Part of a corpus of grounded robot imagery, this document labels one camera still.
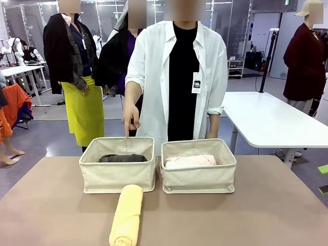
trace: maroon cardigan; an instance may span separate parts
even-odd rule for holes
[[[326,82],[324,49],[321,38],[317,40],[306,24],[296,30],[283,57],[288,67],[283,93],[287,99],[306,101],[323,94]]]

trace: brown table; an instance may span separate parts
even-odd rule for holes
[[[234,194],[145,193],[141,246],[328,245],[328,211],[274,156],[237,156]],[[106,246],[118,194],[83,193],[78,157],[46,157],[0,201],[0,245]]]

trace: white button-up shirt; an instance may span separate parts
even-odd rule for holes
[[[126,83],[138,83],[144,96],[137,136],[155,138],[157,155],[161,154],[161,144],[168,141],[169,64],[175,43],[173,22],[159,22],[144,29],[136,40],[126,76]],[[197,95],[195,109],[194,139],[204,139],[207,114],[221,114],[223,111],[222,101],[228,83],[227,50],[220,34],[200,22],[194,50],[202,73],[201,93]]]

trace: floor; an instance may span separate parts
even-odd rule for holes
[[[255,91],[256,78],[232,79],[228,83],[228,91]],[[257,80],[259,90],[262,78]],[[282,96],[285,80],[267,78],[265,91],[284,100]],[[52,95],[50,92],[41,97],[44,104],[52,104],[50,108],[34,108],[36,119],[29,123],[29,130],[14,128],[12,143],[26,154],[13,166],[0,166],[0,198],[15,185],[40,159],[45,156],[80,156],[81,148],[76,145],[74,135],[69,134],[65,106],[55,105],[62,100],[61,95]],[[104,101],[106,114],[106,136],[123,136],[124,129],[121,123],[120,97],[107,98]],[[230,121],[223,117],[221,120],[219,137],[230,144]],[[249,146],[239,136],[237,139],[236,155],[266,155],[273,154],[273,149],[257,149]],[[318,187],[328,184],[328,176],[319,174],[317,167],[328,164],[328,150],[309,149],[303,155],[310,162],[292,167],[292,171],[316,194],[328,207],[328,196],[323,196]]]

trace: mannequin foot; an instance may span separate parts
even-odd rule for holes
[[[7,148],[7,151],[14,155],[24,155],[25,154],[24,151],[17,150],[15,148]]]
[[[0,157],[0,161],[4,162],[7,165],[14,165],[17,163],[17,161],[10,159],[8,156]]]

